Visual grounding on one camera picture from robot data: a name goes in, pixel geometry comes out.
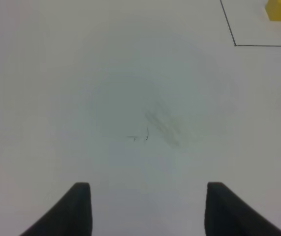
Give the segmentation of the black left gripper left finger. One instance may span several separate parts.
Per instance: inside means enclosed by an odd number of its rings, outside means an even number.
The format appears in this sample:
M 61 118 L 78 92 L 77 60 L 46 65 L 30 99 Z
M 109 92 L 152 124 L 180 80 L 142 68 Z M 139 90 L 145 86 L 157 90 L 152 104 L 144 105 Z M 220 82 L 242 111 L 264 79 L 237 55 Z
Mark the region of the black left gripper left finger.
M 89 183 L 75 183 L 47 213 L 22 235 L 92 235 L 92 205 Z

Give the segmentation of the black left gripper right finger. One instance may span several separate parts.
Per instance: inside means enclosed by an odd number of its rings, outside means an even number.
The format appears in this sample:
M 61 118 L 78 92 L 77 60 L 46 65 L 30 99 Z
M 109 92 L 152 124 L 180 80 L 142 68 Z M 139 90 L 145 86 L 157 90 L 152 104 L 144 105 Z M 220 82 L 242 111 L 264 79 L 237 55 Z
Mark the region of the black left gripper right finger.
M 281 229 L 221 182 L 207 184 L 204 228 L 206 236 L 281 236 Z

